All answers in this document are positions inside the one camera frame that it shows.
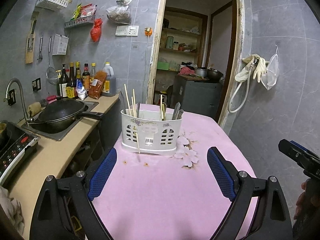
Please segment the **right hand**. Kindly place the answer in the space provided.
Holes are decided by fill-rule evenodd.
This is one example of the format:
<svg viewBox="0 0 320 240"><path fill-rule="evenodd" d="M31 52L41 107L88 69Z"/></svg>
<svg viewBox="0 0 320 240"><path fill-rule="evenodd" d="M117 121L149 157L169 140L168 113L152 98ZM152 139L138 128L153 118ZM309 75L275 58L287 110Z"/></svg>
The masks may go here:
<svg viewBox="0 0 320 240"><path fill-rule="evenodd" d="M301 184L301 188L302 188L303 192L300 194L300 196L298 197L298 199L296 201L296 211L295 211L295 215L293 217L294 220L298 219L298 217L300 216L300 214L302 213L302 211L304 209L303 204L306 202L306 199L307 199L306 188L307 188L308 182L309 182L309 179ZM319 197L317 195L312 196L309 202L311 203L312 206L319 207Z"/></svg>

